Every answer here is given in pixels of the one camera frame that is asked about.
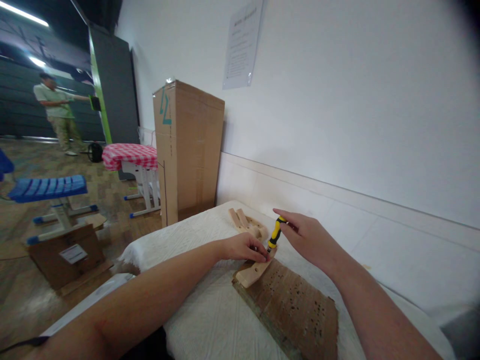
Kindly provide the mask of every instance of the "screwdriver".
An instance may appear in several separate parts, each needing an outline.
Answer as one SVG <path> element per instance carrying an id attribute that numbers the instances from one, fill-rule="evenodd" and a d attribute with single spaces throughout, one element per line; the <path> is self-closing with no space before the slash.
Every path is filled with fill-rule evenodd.
<path id="1" fill-rule="evenodd" d="M 267 252 L 271 252 L 272 249 L 275 249 L 277 247 L 277 240 L 280 237 L 280 234 L 282 231 L 280 230 L 280 224 L 287 223 L 287 220 L 285 220 L 282 216 L 279 216 L 278 219 L 275 222 L 275 229 L 273 229 L 273 232 L 271 233 L 271 239 L 268 240 L 268 249 Z"/>

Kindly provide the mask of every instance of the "blue stool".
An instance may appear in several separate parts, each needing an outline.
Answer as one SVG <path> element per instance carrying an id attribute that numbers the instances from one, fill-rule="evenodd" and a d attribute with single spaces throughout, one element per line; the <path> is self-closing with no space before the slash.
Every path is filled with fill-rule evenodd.
<path id="1" fill-rule="evenodd" d="M 0 182 L 4 180 L 6 174 L 12 174 L 14 170 L 14 164 L 0 149 Z M 85 178 L 82 175 L 74 175 L 48 179 L 22 178 L 16 181 L 15 188 L 10 191 L 8 197 L 17 203 L 50 200 L 52 213 L 35 217 L 33 222 L 38 225 L 56 219 L 61 227 L 60 229 L 29 238 L 28 244 L 33 245 L 39 241 L 49 240 L 79 228 L 81 225 L 77 224 L 77 221 L 74 219 L 75 215 L 97 211 L 97 205 L 72 208 L 68 197 L 87 193 Z"/>

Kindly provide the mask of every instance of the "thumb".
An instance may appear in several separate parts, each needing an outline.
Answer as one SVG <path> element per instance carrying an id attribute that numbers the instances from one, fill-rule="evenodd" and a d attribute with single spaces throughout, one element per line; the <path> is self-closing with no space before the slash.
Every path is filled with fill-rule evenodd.
<path id="1" fill-rule="evenodd" d="M 253 260 L 257 263 L 264 263 L 267 261 L 267 259 L 265 258 L 265 256 L 263 256 L 261 253 L 259 252 L 256 252 L 255 250 L 252 250 L 251 248 L 247 249 L 247 253 L 246 253 L 246 258 L 248 260 Z"/>
<path id="2" fill-rule="evenodd" d="M 295 232 L 295 230 L 293 230 L 286 223 L 281 223 L 280 224 L 280 230 L 285 235 L 285 237 L 290 242 L 290 244 L 292 244 L 292 245 L 294 245 L 295 243 L 299 242 L 302 239 L 302 237 L 300 235 L 298 235 Z"/>

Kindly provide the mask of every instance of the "khaki pants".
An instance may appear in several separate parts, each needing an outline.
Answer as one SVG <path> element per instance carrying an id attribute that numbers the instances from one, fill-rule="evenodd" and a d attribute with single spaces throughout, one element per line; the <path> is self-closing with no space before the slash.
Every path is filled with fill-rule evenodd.
<path id="1" fill-rule="evenodd" d="M 70 151 L 70 138 L 78 146 L 80 151 L 87 151 L 88 146 L 82 142 L 82 136 L 77 129 L 75 119 L 66 117 L 47 117 L 53 131 L 55 131 L 60 147 L 64 152 Z"/>

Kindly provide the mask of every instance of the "green shirt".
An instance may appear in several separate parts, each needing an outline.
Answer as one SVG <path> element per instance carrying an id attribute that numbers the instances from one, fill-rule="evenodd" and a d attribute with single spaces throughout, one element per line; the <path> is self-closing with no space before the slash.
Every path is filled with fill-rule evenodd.
<path id="1" fill-rule="evenodd" d="M 63 100 L 70 100 L 74 99 L 72 94 L 68 92 L 55 89 L 55 91 L 51 90 L 45 84 L 35 85 L 33 87 L 33 93 L 38 101 L 63 101 Z M 48 117 L 56 117 L 56 118 L 74 118 L 74 113 L 68 104 L 62 104 L 59 106 L 45 106 L 46 115 Z"/>

